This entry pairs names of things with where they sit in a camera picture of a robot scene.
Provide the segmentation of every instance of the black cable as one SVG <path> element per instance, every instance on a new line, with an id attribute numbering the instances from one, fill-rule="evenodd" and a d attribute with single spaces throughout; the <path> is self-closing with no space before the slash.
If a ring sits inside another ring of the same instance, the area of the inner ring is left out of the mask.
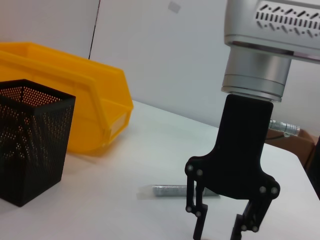
<path id="1" fill-rule="evenodd" d="M 88 58 L 88 59 L 90 59 L 90 57 L 91 57 L 92 46 L 93 46 L 93 44 L 94 44 L 94 38 L 95 38 L 95 32 L 96 32 L 97 21 L 98 21 L 98 15 L 99 15 L 100 3 L 101 3 L 101 0 L 99 0 L 98 10 L 97 10 L 97 12 L 96 12 L 95 24 L 94 24 L 94 29 L 93 29 L 93 34 L 92 34 L 92 40 L 91 40 L 91 46 L 90 46 L 89 58 Z"/>
<path id="2" fill-rule="evenodd" d="M 285 135 L 280 135 L 280 136 L 274 136 L 274 137 L 269 137 L 269 138 L 266 138 L 265 140 L 277 140 L 277 139 L 282 139 L 284 138 Z"/>

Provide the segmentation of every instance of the silver rod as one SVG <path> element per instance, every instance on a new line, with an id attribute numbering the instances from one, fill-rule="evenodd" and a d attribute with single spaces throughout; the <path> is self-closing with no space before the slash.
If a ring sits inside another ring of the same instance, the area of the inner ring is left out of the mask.
<path id="1" fill-rule="evenodd" d="M 187 185 L 153 185 L 152 192 L 156 197 L 185 197 L 187 196 Z M 204 188 L 204 197 L 218 196 L 218 194 Z"/>

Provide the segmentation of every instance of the metal cylinder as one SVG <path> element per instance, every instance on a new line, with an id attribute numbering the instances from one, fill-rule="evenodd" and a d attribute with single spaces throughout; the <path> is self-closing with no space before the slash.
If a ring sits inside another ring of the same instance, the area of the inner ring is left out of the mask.
<path id="1" fill-rule="evenodd" d="M 286 137 L 298 136 L 300 127 L 292 124 L 287 124 L 281 121 L 270 120 L 269 129 L 283 132 Z"/>
<path id="2" fill-rule="evenodd" d="M 185 197 L 187 196 L 187 185 L 153 185 L 152 192 L 156 197 Z M 204 188 L 204 197 L 218 196 L 218 194 Z"/>
<path id="3" fill-rule="evenodd" d="M 231 47 L 222 91 L 281 102 L 291 59 Z"/>

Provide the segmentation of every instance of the silver connector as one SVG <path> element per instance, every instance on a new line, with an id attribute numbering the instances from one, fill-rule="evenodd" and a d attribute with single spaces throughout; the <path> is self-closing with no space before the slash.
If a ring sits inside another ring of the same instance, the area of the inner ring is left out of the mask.
<path id="1" fill-rule="evenodd" d="M 287 124 L 281 121 L 270 120 L 269 129 L 283 132 L 285 137 L 298 136 L 300 133 L 300 127 L 292 124 Z"/>

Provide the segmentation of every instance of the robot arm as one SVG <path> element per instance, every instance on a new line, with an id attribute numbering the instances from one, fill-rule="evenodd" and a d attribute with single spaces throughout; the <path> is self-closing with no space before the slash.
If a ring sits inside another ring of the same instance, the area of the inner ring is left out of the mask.
<path id="1" fill-rule="evenodd" d="M 204 188 L 248 200 L 243 215 L 236 216 L 231 240 L 240 240 L 243 231 L 258 232 L 279 196 L 280 185 L 260 165 L 273 124 L 271 101 L 281 102 L 292 59 L 320 64 L 317 1 L 228 0 L 224 41 L 231 50 L 221 90 L 230 95 L 213 150 L 191 157 L 184 169 L 186 211 L 197 217 L 195 240 L 201 239 L 208 210 L 202 203 Z"/>
<path id="2" fill-rule="evenodd" d="M 318 0 L 228 0 L 222 91 L 281 102 L 291 59 L 320 64 Z"/>

